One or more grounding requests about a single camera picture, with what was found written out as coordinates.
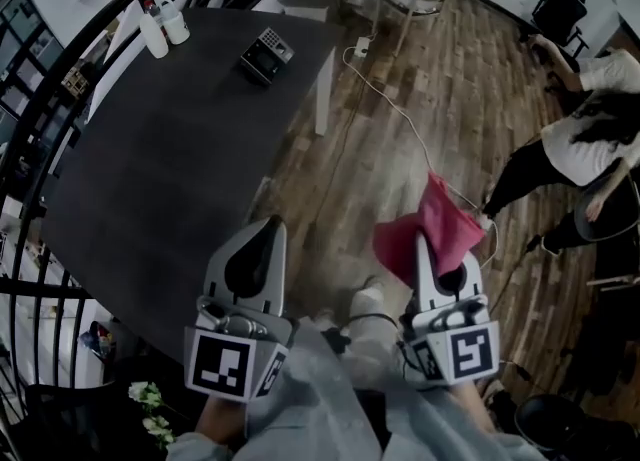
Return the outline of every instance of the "white power cable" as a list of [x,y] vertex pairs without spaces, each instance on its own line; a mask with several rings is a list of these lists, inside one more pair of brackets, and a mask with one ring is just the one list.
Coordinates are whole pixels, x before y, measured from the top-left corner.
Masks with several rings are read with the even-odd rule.
[[[409,126],[411,127],[411,130],[413,130],[414,135],[416,136],[416,139],[420,142],[420,144],[422,145],[422,150],[424,151],[424,157],[427,160],[427,166],[429,167],[429,169],[431,171],[433,171],[435,173],[435,170],[433,168],[433,164],[431,163],[431,159],[429,158],[429,150],[427,148],[427,145],[424,143],[424,141],[422,140],[422,138],[420,137],[420,134],[418,133],[418,130],[416,129],[416,126],[413,124],[413,121],[411,120],[411,118],[409,118],[409,116],[402,111],[396,104],[393,103],[393,101],[387,96],[385,95],[382,91],[380,91],[379,89],[377,89],[375,86],[373,86],[373,84],[371,84],[364,75],[362,75],[353,65],[351,65],[350,63],[347,62],[347,52],[349,50],[355,50],[355,46],[354,47],[347,47],[346,49],[344,49],[344,52],[342,53],[342,62],[347,65],[349,68],[351,68],[357,75],[358,77],[360,77],[364,83],[369,86],[373,91],[375,91],[376,93],[378,93],[378,95],[380,95],[381,97],[383,97],[387,102],[389,102],[389,105],[391,107],[393,107],[396,111],[398,111],[408,122],[409,122]],[[471,205],[475,210],[478,210],[480,207],[478,207],[475,203],[473,203],[469,198],[467,198],[464,194],[462,194],[460,191],[458,191],[455,187],[453,187],[451,184],[449,184],[447,182],[447,187],[457,196],[459,196],[460,198],[462,198],[464,201],[466,201],[469,205]],[[484,269],[484,267],[491,262],[491,260],[493,260],[493,257],[496,256],[496,253],[498,252],[498,226],[496,225],[495,221],[493,219],[490,219],[491,224],[493,225],[494,230],[496,231],[496,247],[493,250],[493,253],[491,254],[491,256],[484,261],[484,263],[480,266],[480,269]]]

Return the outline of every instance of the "red towel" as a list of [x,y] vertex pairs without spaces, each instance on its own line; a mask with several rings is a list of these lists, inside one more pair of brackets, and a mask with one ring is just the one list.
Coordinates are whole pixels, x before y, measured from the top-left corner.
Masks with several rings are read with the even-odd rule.
[[418,212],[390,223],[379,223],[373,232],[373,250],[380,263],[410,287],[418,228],[425,232],[433,248],[438,276],[457,269],[465,253],[478,244],[485,233],[451,201],[446,182],[430,172]]

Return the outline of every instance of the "small electronic device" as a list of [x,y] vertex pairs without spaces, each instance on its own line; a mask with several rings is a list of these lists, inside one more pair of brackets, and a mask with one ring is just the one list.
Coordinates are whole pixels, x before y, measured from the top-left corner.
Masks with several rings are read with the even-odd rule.
[[367,52],[369,52],[369,43],[371,40],[369,38],[365,38],[361,36],[358,38],[358,43],[356,44],[355,54],[357,57],[366,57]]
[[293,57],[293,50],[267,27],[240,57],[240,64],[262,84],[269,85]]

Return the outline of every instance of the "plastic bottle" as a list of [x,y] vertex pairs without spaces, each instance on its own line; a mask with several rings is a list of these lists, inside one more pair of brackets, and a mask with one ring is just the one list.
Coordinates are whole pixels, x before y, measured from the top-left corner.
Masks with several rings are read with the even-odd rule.
[[166,38],[167,32],[165,31],[164,26],[162,25],[162,12],[160,11],[160,8],[152,0],[146,0],[144,1],[144,12],[149,13],[149,15],[153,17],[153,19],[160,26],[160,30],[162,31],[162,34]]
[[160,59],[169,52],[169,44],[165,38],[160,26],[149,13],[145,13],[140,18],[140,32],[144,38],[149,52],[154,57]]
[[187,23],[172,0],[163,0],[160,3],[160,13],[167,38],[171,43],[179,45],[189,39],[191,33]]

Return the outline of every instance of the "wooden chair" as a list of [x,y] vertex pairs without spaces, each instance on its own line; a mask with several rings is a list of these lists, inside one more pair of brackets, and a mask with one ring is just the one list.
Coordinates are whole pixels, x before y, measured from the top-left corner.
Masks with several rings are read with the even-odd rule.
[[[428,1],[433,4],[430,9],[422,9],[421,6],[424,6],[424,1]],[[398,39],[395,50],[393,51],[393,56],[398,57],[400,49],[402,48],[402,44],[404,43],[404,39],[409,32],[409,25],[411,21],[424,19],[431,15],[440,13],[442,5],[444,4],[444,0],[411,0],[408,6],[400,4],[395,0],[376,0],[376,11],[373,21],[374,33],[377,32],[378,21],[380,20],[380,12],[383,4],[386,5],[389,10],[394,12],[396,15],[404,17],[402,21],[402,31],[400,32],[400,38]]]

